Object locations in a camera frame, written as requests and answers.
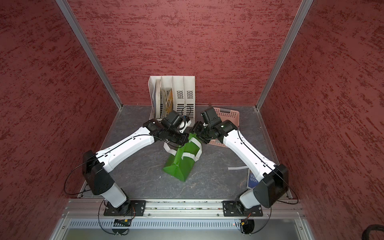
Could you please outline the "green insulated delivery bag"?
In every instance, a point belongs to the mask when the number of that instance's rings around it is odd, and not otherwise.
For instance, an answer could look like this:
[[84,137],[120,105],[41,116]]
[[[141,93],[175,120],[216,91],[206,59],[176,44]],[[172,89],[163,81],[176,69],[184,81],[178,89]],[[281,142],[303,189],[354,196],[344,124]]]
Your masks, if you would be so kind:
[[185,182],[202,154],[202,143],[197,134],[189,134],[189,141],[177,150],[164,143],[164,149],[170,154],[163,171],[176,179]]

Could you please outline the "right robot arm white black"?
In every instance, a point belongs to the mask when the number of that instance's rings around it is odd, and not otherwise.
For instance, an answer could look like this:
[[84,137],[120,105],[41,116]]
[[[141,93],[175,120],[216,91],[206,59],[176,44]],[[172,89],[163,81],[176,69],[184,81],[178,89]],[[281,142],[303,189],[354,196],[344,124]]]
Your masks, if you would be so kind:
[[222,121],[213,107],[201,112],[201,116],[204,121],[198,121],[191,132],[205,144],[219,140],[245,163],[258,181],[256,187],[236,198],[234,205],[239,214],[258,206],[270,208],[287,193],[289,171],[286,166],[276,165],[262,155],[245,139],[239,127],[230,120]]

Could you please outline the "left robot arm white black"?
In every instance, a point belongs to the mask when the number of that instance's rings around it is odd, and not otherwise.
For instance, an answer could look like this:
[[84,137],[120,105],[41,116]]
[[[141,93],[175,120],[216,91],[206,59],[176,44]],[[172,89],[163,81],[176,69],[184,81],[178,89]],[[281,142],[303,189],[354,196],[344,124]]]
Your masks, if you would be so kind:
[[133,210],[131,200],[116,184],[110,172],[122,161],[155,142],[183,146],[189,138],[185,129],[191,123],[188,116],[172,111],[161,121],[148,120],[133,134],[108,148],[96,153],[86,152],[83,155],[82,173],[92,194],[102,196],[121,216],[130,214]]

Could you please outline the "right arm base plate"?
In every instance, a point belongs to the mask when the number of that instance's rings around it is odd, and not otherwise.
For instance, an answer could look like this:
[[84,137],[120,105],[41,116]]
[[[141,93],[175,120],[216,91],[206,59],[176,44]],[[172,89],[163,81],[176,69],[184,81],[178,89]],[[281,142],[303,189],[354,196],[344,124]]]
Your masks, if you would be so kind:
[[262,217],[261,205],[247,209],[240,201],[222,201],[225,217]]

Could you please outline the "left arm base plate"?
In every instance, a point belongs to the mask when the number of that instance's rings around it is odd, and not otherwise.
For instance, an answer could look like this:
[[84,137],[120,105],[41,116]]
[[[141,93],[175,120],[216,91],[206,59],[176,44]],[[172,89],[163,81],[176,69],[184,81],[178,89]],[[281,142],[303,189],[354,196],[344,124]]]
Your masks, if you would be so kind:
[[128,200],[120,207],[115,208],[111,203],[106,203],[104,216],[106,217],[142,217],[146,209],[145,200]]

